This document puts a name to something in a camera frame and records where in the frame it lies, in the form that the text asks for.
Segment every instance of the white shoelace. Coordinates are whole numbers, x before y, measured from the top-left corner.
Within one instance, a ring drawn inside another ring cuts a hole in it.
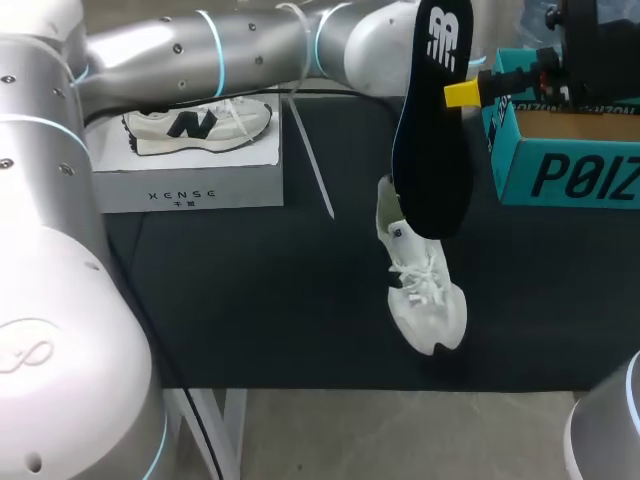
[[[407,292],[410,301],[420,302],[422,305],[429,302],[444,305],[444,289],[438,285],[435,257],[430,256],[424,267],[408,267],[394,262],[391,268],[400,273],[402,290]]]
[[[236,97],[235,101],[237,103],[242,103],[243,98]],[[238,128],[240,129],[240,131],[244,134],[245,137],[247,137],[248,140],[253,142],[253,137],[249,135],[247,128],[244,126],[244,123],[242,123],[242,119],[240,118],[240,115],[238,114],[238,111],[236,110],[236,107],[233,105],[233,102],[231,100],[229,99],[222,100],[214,103],[213,105],[208,106],[207,108],[211,108],[214,111],[214,113],[229,112],[233,117],[233,119],[236,121],[236,124],[238,125]]]

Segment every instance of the black table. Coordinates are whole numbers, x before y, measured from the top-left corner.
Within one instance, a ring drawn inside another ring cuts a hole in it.
[[[189,387],[586,390],[640,348],[640,213],[501,205],[476,117],[472,205],[444,242],[466,337],[414,352],[388,312],[375,235],[391,122],[366,99],[297,103],[335,220],[289,112],[285,207],[107,218]]]

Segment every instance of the shoe box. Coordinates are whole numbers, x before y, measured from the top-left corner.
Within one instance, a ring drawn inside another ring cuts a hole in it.
[[[494,72],[529,70],[535,50],[500,49]],[[533,91],[482,111],[494,183],[508,205],[640,208],[640,100],[558,111]]]
[[[138,156],[122,116],[85,131],[93,183],[103,213],[283,205],[279,95],[255,95],[273,116],[253,143],[225,153],[188,149]]]

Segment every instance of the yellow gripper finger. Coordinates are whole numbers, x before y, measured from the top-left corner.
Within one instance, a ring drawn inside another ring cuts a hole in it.
[[[480,107],[478,79],[447,85],[444,87],[444,98],[447,107]]]

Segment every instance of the sneaker image on box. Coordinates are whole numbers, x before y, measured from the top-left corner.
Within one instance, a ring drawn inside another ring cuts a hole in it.
[[[131,112],[122,123],[131,149],[140,156],[188,148],[222,153],[256,141],[271,115],[268,104],[236,97],[166,112]]]
[[[420,237],[404,219],[388,176],[378,184],[376,229],[391,258],[388,302],[400,332],[424,355],[436,343],[457,348],[467,326],[464,293],[451,283],[440,241]]]

